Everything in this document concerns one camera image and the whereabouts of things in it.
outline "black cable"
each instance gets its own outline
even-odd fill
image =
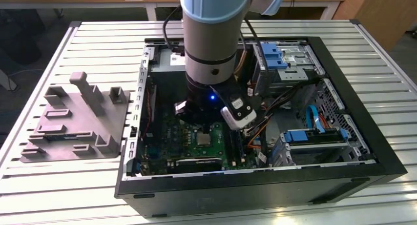
[[[167,17],[166,20],[163,21],[163,25],[162,25],[163,39],[164,39],[164,42],[166,42],[166,44],[167,44],[167,47],[168,47],[168,49],[170,49],[171,51],[174,50],[174,47],[171,46],[170,41],[168,41],[167,29],[166,29],[166,28],[167,28],[167,23],[168,23],[171,17],[172,17],[172,15],[174,15],[174,14],[176,13],[176,11],[180,10],[180,9],[182,9],[182,5],[179,5],[179,6],[174,9],[174,11],[170,13],[168,17]]]
[[[246,47],[246,42],[244,42],[244,37],[243,37],[242,31],[240,31],[240,39],[242,39],[242,43],[243,43],[243,49],[246,50],[247,47]]]
[[[291,3],[288,4],[288,8],[287,8],[287,14],[290,13],[291,7],[295,6],[295,0],[291,0]]]
[[[263,54],[263,49],[262,49],[262,45],[260,45],[260,41],[259,41],[259,38],[258,38],[258,35],[255,33],[255,30],[252,28],[252,25],[250,24],[247,18],[244,18],[244,22],[246,22],[246,25],[248,26],[248,29],[254,35],[254,39],[256,41],[256,47],[259,48],[259,53],[260,53],[260,58],[262,58],[262,64],[264,66],[264,73],[266,73],[266,77],[268,78],[268,70],[267,70],[267,64],[266,64],[266,58],[264,58],[264,54]]]

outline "blue plastic latch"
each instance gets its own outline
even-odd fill
[[[284,140],[287,143],[293,141],[291,134],[288,132],[284,133]]]
[[[305,131],[290,131],[293,141],[307,141],[307,134]]]
[[[347,131],[343,128],[339,129],[339,134],[341,134],[341,136],[343,137],[345,140],[349,139]]]
[[[282,60],[282,51],[274,43],[262,43],[262,50],[268,69],[286,69],[287,63]]]

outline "wooden table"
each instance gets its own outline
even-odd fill
[[[326,7],[321,19],[331,19],[339,2],[343,0],[295,0],[295,7]],[[21,8],[120,8],[143,7],[147,10],[148,20],[156,20],[155,8],[178,6],[179,0],[0,0],[0,9]],[[291,5],[284,0],[283,7]]]

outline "gray floor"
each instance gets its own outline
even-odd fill
[[[158,19],[164,19],[170,11],[168,8],[156,9]],[[71,21],[147,20],[143,8],[65,9],[63,13],[64,18],[57,19],[51,9],[39,10],[39,15],[47,30],[41,35],[35,37],[37,46],[43,52],[41,59],[36,63],[21,66],[16,64],[0,50],[0,65],[6,74],[21,70],[45,69]],[[390,56],[409,74],[413,81],[417,82],[417,40],[411,38],[410,34],[403,35],[394,50],[390,52]],[[20,86],[20,90],[16,93],[5,91],[5,89],[0,87],[0,144],[5,139],[1,133],[8,133],[15,124],[20,111],[37,84],[40,74],[41,71],[29,71],[12,77],[15,83]]]

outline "orange wire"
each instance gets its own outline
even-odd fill
[[[250,145],[250,146],[247,146],[248,148],[260,148],[260,146],[258,146],[258,145]]]
[[[247,147],[252,146],[252,142],[256,138],[256,136],[259,135],[259,133],[262,132],[262,130],[266,128],[266,125],[268,124],[268,121],[266,122],[266,124],[262,126],[262,128],[259,129],[259,131],[255,133],[254,137],[251,138],[248,144],[247,144]]]
[[[322,116],[322,114],[319,114],[318,117],[319,117],[319,120],[323,122],[325,128],[329,128],[327,121],[326,121],[325,117]]]

